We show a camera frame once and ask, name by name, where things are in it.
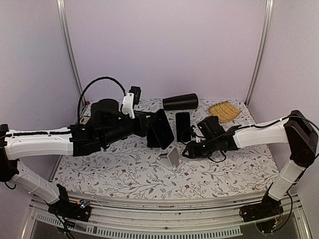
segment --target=white phone stand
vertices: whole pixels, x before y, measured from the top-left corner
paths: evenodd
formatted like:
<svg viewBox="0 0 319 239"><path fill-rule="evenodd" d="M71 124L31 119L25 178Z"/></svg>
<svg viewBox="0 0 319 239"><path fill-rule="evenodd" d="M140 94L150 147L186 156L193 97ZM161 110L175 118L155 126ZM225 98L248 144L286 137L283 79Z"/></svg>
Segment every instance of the white phone stand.
<svg viewBox="0 0 319 239"><path fill-rule="evenodd" d="M164 168L177 172L182 166L180 162L180 156L176 147L174 147L169 153L163 153L157 158L159 165Z"/></svg>

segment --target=floral tablecloth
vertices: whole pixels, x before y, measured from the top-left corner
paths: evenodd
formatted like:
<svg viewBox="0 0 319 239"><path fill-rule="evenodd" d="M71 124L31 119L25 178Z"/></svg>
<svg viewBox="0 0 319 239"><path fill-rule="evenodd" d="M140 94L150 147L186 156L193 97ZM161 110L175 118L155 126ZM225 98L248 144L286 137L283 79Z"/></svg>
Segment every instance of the floral tablecloth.
<svg viewBox="0 0 319 239"><path fill-rule="evenodd" d="M209 116L208 108L219 100L200 100L199 107L191 110L191 124ZM241 114L232 122L222 123L227 130L233 125L254 123L242 101L229 101ZM161 100L141 100L135 110L155 112L162 108ZM166 112L174 134L175 114ZM85 115L90 114L90 106ZM111 145L107 151L90 156L62 157L54 183L68 191L106 197L137 199L194 199L214 198L265 191L278 175L278 169L266 145L252 146L226 152L224 162L190 160L183 158L179 172L163 168L157 163L161 153L177 147L181 153L184 145L174 141L166 150L146 147L147 140L132 135ZM215 161L223 156L216 152Z"/></svg>

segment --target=black tumbler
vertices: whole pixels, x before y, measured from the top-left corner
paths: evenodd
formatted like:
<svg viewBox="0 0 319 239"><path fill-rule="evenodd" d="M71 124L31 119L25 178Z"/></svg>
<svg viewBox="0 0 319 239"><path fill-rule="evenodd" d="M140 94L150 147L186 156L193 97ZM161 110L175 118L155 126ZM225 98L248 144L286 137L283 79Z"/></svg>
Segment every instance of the black tumbler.
<svg viewBox="0 0 319 239"><path fill-rule="evenodd" d="M195 93L163 99L163 108L166 111L193 110L197 107L198 97Z"/></svg>

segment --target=vent grille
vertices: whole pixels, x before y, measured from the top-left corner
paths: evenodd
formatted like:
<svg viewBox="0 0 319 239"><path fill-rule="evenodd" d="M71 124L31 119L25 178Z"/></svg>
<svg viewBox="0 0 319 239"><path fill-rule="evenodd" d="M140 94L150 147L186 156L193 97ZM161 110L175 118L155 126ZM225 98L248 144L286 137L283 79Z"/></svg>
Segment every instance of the vent grille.
<svg viewBox="0 0 319 239"><path fill-rule="evenodd" d="M37 220L56 226L63 227L62 223L55 217L49 216L47 214L38 213ZM109 239L222 239L222 238L232 238L241 236L240 227L232 227L220 230L202 231L202 232L180 232L180 233L139 233L130 231L118 231L107 229L99 226L87 225L85 231L76 232L86 233L96 236L101 236L102 238Z"/></svg>

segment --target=white wall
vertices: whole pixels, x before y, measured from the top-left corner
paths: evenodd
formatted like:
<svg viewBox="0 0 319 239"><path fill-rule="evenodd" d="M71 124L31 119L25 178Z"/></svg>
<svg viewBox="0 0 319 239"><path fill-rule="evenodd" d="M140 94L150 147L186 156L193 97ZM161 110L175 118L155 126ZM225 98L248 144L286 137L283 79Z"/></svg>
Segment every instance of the white wall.
<svg viewBox="0 0 319 239"><path fill-rule="evenodd" d="M0 123L18 130L66 126L75 120L77 93L55 0L1 1ZM24 160L47 178L56 160ZM0 238L16 239L30 196L0 183Z"/></svg>
<svg viewBox="0 0 319 239"><path fill-rule="evenodd" d="M142 98L195 92L244 99L261 38L266 1L65 1L83 86L112 76ZM121 98L97 83L87 99Z"/></svg>
<svg viewBox="0 0 319 239"><path fill-rule="evenodd" d="M261 122L300 110L319 125L319 1L275 1L266 52L250 110ZM287 145L270 148L282 168ZM319 238L319 160L298 183L312 235Z"/></svg>

